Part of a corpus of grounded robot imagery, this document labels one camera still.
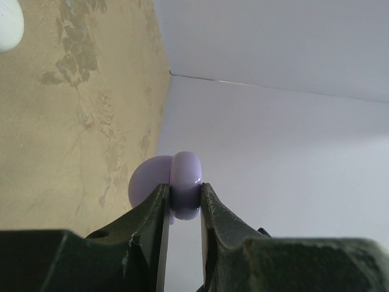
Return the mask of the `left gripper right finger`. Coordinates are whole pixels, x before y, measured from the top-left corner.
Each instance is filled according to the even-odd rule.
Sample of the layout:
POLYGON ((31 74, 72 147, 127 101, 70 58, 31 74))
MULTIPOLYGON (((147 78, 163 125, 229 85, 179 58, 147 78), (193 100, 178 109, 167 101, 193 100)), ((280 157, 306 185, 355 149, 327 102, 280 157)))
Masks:
POLYGON ((279 238, 201 187, 202 291, 387 291, 388 252, 364 238, 279 238))

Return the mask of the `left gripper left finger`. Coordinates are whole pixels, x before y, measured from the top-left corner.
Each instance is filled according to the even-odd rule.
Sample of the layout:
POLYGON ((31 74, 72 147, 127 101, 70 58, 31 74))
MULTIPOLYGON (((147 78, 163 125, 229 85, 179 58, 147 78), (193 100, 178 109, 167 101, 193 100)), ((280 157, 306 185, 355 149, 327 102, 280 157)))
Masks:
POLYGON ((80 237, 70 230, 1 232, 2 291, 162 291, 169 186, 80 237))

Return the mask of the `purple earbud charging case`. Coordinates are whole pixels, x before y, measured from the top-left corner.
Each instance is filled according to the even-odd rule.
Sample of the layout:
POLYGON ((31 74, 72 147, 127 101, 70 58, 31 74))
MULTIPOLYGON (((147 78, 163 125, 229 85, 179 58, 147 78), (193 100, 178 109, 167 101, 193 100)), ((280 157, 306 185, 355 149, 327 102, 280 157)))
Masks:
POLYGON ((170 188, 170 224, 175 219, 192 220, 198 216, 202 167, 197 154, 182 151, 142 162, 129 180, 131 207, 140 205, 159 184, 168 184, 170 188))

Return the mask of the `white earbud charging case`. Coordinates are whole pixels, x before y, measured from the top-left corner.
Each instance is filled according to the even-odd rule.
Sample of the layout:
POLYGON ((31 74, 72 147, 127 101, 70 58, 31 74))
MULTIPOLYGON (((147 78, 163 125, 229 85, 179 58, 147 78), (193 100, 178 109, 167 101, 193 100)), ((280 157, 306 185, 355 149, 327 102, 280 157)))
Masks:
POLYGON ((19 1, 0 2, 1 53, 14 49, 24 34, 24 16, 19 1))

